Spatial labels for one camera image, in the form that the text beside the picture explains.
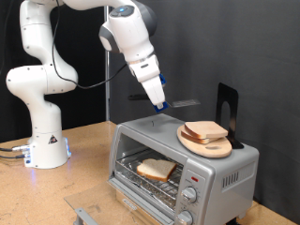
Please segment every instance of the black stand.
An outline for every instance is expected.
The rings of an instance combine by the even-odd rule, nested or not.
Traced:
[[[221,124],[222,105],[225,101],[228,102],[231,109],[231,120],[229,124],[227,139],[231,142],[232,149],[242,149],[244,148],[244,145],[234,138],[235,130],[236,130],[238,93],[236,90],[225,85],[224,83],[219,83],[218,91],[217,91],[217,113],[216,113],[216,123],[219,125]]]
[[[228,223],[226,223],[226,225],[241,225],[238,222],[236,222],[236,218],[234,218],[233,220],[229,221]]]

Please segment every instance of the toaster oven knob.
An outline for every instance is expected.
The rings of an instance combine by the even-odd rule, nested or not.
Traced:
[[[186,189],[181,191],[181,196],[189,203],[195,203],[197,200],[197,193],[193,187],[187,187]]]
[[[188,211],[183,211],[176,216],[175,225],[191,225],[192,223],[193,217]]]

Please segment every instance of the wooden plate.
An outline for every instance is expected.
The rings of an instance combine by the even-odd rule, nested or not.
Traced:
[[[177,129],[177,137],[188,150],[207,158],[225,158],[233,148],[227,138],[220,138],[208,144],[195,143],[181,136],[184,125]]]

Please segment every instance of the oven rack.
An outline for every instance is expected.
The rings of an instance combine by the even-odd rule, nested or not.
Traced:
[[[143,163],[144,159],[147,158],[154,158],[156,160],[163,159],[163,160],[173,161],[172,159],[165,157],[160,153],[158,153],[157,151],[154,151],[153,149],[149,148],[137,154],[128,157],[123,157],[117,160],[116,162],[120,166],[126,169],[124,172],[121,172],[121,174],[125,176],[128,180],[133,181],[133,183],[137,183],[138,185],[152,192],[159,199],[163,199],[164,202],[167,202],[169,206],[171,205],[172,208],[174,208],[176,196],[178,194],[183,166],[178,162],[173,161],[177,164],[177,166],[175,171],[170,176],[168,182],[151,180],[137,174],[137,167],[141,163]],[[158,192],[161,192],[164,195],[168,196],[169,200],[166,199],[165,197],[158,196],[159,195]]]

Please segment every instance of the wooden table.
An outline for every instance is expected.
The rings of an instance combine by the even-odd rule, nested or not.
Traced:
[[[23,166],[22,159],[0,159],[0,225],[73,224],[76,214],[64,198],[94,188],[108,179],[114,129],[114,123],[103,122],[64,130],[72,157],[56,169],[30,169]],[[9,148],[26,141],[5,142],[0,147]],[[1,155],[13,154],[1,152]],[[239,222],[243,225],[295,225],[256,202]]]

